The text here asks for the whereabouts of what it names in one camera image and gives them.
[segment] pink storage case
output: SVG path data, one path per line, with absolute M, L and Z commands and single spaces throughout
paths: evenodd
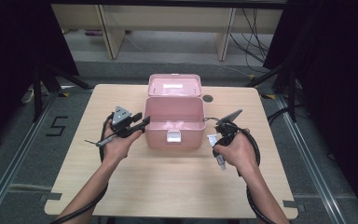
M 198 75 L 155 74 L 149 79 L 146 100 L 146 141 L 154 149 L 199 148 L 205 112 Z

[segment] box lid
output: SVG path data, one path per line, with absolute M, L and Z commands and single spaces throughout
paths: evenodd
M 201 96 L 201 81 L 194 74 L 154 74 L 149 78 L 149 96 Z

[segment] human arm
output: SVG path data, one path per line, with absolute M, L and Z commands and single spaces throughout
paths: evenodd
M 257 208 L 275 223 L 289 223 L 282 209 L 273 197 L 255 159 L 254 149 L 243 133 L 237 133 L 227 147 L 216 145 L 213 150 L 223 155 L 225 160 L 235 166 L 248 189 Z
M 111 122 L 112 120 L 109 120 L 106 123 L 105 137 L 113 133 L 110 128 Z M 127 138 L 117 137 L 104 146 L 104 159 L 102 164 L 78 192 L 75 198 L 66 206 L 58 218 L 83 208 L 100 195 L 103 189 L 107 186 L 107 183 L 118 164 L 127 157 L 131 144 L 138 139 L 141 134 L 142 131 L 137 131 Z M 65 223 L 89 223 L 93 210 L 94 207 Z

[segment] left hand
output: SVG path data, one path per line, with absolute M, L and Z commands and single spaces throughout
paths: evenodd
M 110 134 L 113 133 L 111 129 L 112 120 L 110 119 L 105 126 L 104 137 L 106 138 Z M 127 154 L 130 150 L 131 144 L 141 136 L 142 131 L 138 130 L 132 135 L 126 138 L 114 137 L 112 141 L 108 142 L 103 150 L 104 150 L 104 158 L 103 160 L 111 161 L 111 162 L 120 162 L 124 158 L 127 157 Z

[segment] background table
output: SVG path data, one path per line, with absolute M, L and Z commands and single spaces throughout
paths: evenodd
M 213 97 L 211 103 L 204 103 L 206 117 L 222 118 L 243 109 L 235 121 L 251 130 L 260 148 L 262 174 L 283 212 L 288 218 L 295 218 L 296 208 L 282 205 L 282 201 L 294 199 L 257 91 L 202 87 L 202 92 Z M 48 200 L 48 214 L 59 214 L 101 164 L 98 148 L 84 140 L 100 138 L 103 121 L 117 105 L 132 114 L 143 112 L 147 97 L 146 85 L 103 84 L 95 88 L 52 189 L 52 193 L 62 195 L 61 199 Z M 195 150 L 151 149 L 142 135 L 113 173 L 94 215 L 255 217 L 246 199 L 243 179 L 230 165 L 221 171 L 212 155 L 206 134 L 215 133 L 213 126 L 214 121 L 207 121 L 202 146 Z

